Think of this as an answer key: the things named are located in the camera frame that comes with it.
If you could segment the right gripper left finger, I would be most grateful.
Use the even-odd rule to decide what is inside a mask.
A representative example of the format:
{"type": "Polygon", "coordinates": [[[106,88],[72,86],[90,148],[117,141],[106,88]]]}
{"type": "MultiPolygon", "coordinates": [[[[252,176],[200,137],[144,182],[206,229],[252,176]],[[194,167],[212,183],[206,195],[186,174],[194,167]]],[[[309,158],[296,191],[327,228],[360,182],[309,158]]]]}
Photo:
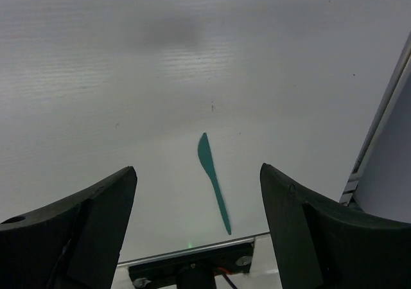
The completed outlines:
{"type": "Polygon", "coordinates": [[[128,166],[1,222],[1,288],[110,288],[136,186],[128,166]]]}

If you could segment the teal plastic knife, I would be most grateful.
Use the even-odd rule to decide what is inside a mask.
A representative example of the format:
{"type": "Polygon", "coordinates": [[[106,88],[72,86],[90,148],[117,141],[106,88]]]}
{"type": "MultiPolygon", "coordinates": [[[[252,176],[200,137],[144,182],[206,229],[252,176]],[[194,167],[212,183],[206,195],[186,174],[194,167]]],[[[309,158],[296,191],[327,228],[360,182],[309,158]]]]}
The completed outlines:
{"type": "Polygon", "coordinates": [[[225,226],[225,230],[227,231],[228,235],[231,235],[232,234],[231,222],[229,219],[228,210],[225,205],[225,200],[223,198],[223,194],[222,194],[220,184],[218,181],[218,176],[216,174],[214,161],[213,161],[213,155],[211,152],[211,147],[210,147],[208,135],[206,132],[204,132],[201,135],[198,141],[197,154],[198,154],[198,159],[201,163],[201,166],[203,167],[206,175],[209,177],[209,180],[213,187],[213,191],[216,197],[218,208],[220,210],[220,215],[222,217],[223,224],[225,226]]]}

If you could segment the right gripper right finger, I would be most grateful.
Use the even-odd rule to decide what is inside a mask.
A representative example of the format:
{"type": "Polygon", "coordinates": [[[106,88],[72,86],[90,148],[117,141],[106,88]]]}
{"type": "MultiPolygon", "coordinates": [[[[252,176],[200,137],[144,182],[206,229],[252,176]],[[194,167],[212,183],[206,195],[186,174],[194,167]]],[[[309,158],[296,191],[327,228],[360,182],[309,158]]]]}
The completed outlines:
{"type": "Polygon", "coordinates": [[[269,164],[261,194],[283,288],[410,288],[410,224],[356,211],[269,164]]]}

